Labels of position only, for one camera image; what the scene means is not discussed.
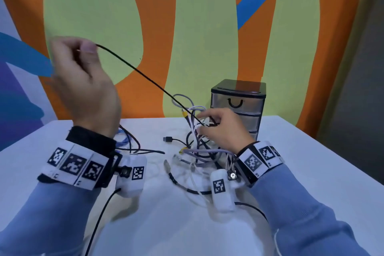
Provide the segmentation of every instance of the table surface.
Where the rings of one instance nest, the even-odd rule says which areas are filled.
[[[183,118],[124,119],[122,125],[142,148],[162,150],[150,154],[144,191],[138,199],[114,196],[103,216],[94,256],[106,255],[272,255],[271,231],[256,211],[239,207],[230,215],[206,207],[198,195],[173,185],[163,161],[172,163],[179,182],[190,185],[185,166],[172,161],[182,147],[163,137],[184,140],[189,132]],[[36,177],[58,141],[65,139],[71,121],[53,121],[0,152],[2,212],[0,230],[16,215],[36,186]],[[259,140],[279,151],[296,178],[320,202],[333,208],[339,220],[349,223],[358,243],[372,256],[383,255],[384,186],[278,116],[263,117]],[[206,190],[209,184],[196,176]],[[86,235],[92,232],[114,182],[103,189],[89,215]],[[257,205],[245,189],[237,190],[243,202]]]

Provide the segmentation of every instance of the black drawer handle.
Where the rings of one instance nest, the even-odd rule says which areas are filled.
[[[230,99],[230,98],[228,98],[228,103],[229,103],[229,105],[230,105],[232,108],[239,108],[239,107],[241,107],[241,106],[243,105],[243,100],[240,100],[240,103],[239,103],[238,106],[234,106],[234,105],[231,103],[231,99]]]

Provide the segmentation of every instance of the hand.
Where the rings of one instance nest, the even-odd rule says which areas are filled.
[[[255,142],[239,116],[229,108],[210,108],[197,115],[197,118],[203,117],[213,117],[220,124],[217,127],[201,126],[198,129],[199,134],[208,137],[223,149],[237,154],[242,148]]]
[[[101,67],[97,46],[78,37],[50,40],[52,84],[73,117],[73,125],[113,138],[121,104],[112,80]]]

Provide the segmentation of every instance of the painted wall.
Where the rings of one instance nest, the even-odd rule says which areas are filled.
[[[209,105],[222,79],[267,83],[266,115],[315,136],[359,0],[0,0],[0,150],[70,116],[49,84],[46,41],[78,35],[165,87]],[[179,116],[103,50],[123,117]]]

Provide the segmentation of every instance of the blue sleeve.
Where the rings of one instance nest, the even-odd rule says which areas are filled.
[[[250,192],[268,219],[278,255],[369,256],[351,227],[315,200],[285,164],[263,175]]]
[[[0,256],[80,255],[89,213],[100,188],[41,183],[0,232]]]

